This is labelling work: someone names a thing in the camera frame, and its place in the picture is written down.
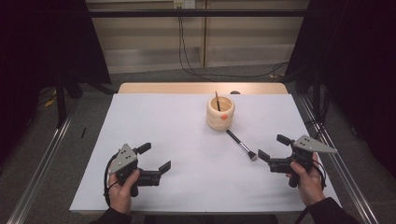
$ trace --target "human hand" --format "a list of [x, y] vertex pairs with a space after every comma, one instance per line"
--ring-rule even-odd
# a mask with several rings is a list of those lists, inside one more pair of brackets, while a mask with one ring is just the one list
[[131, 213], [131, 187], [137, 181], [140, 172], [139, 170], [134, 170], [126, 179], [123, 186], [117, 183], [119, 180], [117, 179], [116, 174], [113, 174], [108, 179], [108, 185], [111, 186], [109, 189], [110, 195], [110, 207], [114, 210], [129, 215]]
[[[313, 159], [314, 161], [318, 160], [317, 153], [314, 153]], [[295, 173], [297, 173], [297, 175], [300, 176], [298, 190], [300, 192], [300, 197], [306, 206], [318, 203], [326, 198], [321, 187], [321, 176], [316, 169], [312, 168], [307, 173], [305, 168], [296, 161], [293, 161], [290, 164], [290, 167]]]

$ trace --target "black sleeve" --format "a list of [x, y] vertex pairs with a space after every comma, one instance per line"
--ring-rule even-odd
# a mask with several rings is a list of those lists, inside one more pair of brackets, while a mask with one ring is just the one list
[[316, 224], [359, 224], [358, 220], [347, 214], [333, 198], [326, 198], [308, 207]]
[[96, 221], [90, 222], [90, 224], [107, 224], [107, 223], [117, 223], [117, 224], [130, 224], [132, 217], [119, 213], [113, 208], [108, 208], [104, 214], [102, 214]]

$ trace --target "wooden pen holder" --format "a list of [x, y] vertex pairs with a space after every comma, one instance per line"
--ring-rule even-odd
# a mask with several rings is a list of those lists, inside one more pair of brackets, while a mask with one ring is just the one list
[[216, 97], [212, 98], [206, 106], [206, 123], [214, 130], [226, 131], [233, 124], [234, 111], [235, 105], [230, 98], [219, 96], [219, 107]]

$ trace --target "white tabletop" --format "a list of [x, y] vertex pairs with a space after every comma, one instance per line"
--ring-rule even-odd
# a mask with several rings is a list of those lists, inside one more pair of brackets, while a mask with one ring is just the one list
[[[139, 167], [158, 168], [172, 161], [159, 187], [139, 187], [133, 212], [142, 214], [259, 214], [301, 211], [297, 189], [266, 162], [250, 161], [226, 132], [205, 123], [205, 106], [214, 94], [123, 93], [114, 95], [70, 210], [81, 214], [107, 210], [103, 175], [123, 144], [152, 149], [139, 155]], [[286, 158], [290, 147], [277, 134], [297, 139], [307, 134], [288, 94], [227, 95], [235, 103], [230, 130], [247, 146], [272, 158]], [[338, 198], [330, 180], [325, 195]]]

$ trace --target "brush bristles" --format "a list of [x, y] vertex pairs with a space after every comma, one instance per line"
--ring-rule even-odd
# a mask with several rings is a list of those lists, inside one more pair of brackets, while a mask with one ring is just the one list
[[256, 153], [254, 153], [252, 151], [249, 151], [247, 154], [250, 157], [251, 161], [255, 161], [257, 159], [257, 154]]

